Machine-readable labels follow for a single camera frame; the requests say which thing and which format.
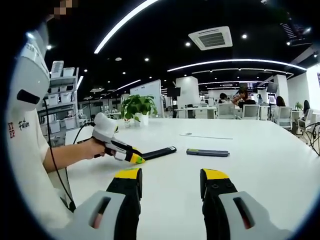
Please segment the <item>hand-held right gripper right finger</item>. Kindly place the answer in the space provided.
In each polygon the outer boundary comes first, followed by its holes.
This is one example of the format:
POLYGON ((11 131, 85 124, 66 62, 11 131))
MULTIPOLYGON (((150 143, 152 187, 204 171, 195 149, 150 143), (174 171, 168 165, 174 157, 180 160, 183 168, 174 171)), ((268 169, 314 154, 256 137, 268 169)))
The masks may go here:
POLYGON ((251 195, 237 191, 224 172, 200 170, 200 197, 208 240, 288 240, 292 235, 277 228, 251 195))

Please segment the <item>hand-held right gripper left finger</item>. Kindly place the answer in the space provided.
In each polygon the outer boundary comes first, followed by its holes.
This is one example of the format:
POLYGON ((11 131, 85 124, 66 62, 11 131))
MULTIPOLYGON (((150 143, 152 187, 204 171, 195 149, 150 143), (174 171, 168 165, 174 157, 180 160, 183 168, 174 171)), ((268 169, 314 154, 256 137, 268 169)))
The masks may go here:
POLYGON ((98 191, 74 211, 77 239, 135 240, 141 214, 143 171, 121 170, 105 191, 98 191))

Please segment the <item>person's left hand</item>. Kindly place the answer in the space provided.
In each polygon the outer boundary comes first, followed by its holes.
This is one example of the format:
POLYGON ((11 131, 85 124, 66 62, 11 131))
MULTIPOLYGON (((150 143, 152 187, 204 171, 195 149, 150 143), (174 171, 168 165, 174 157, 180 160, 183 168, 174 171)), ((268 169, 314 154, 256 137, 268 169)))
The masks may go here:
POLYGON ((97 156, 103 157, 106 152, 106 146, 105 144, 97 140, 95 138, 89 138, 88 140, 84 141, 81 144, 82 150, 83 150, 83 157, 84 159, 93 159, 96 158, 97 156))

